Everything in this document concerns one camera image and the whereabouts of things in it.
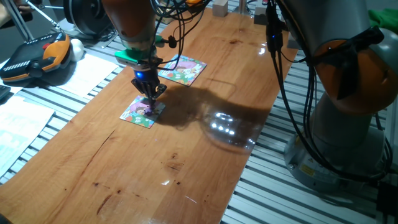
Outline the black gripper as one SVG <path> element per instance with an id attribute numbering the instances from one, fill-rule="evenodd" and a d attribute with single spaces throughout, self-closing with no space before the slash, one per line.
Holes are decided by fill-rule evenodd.
<path id="1" fill-rule="evenodd" d="M 133 68 L 134 78 L 131 83 L 145 94 L 150 106 L 155 107 L 157 99 L 167 89 L 167 86 L 159 80 L 156 68 Z"/>

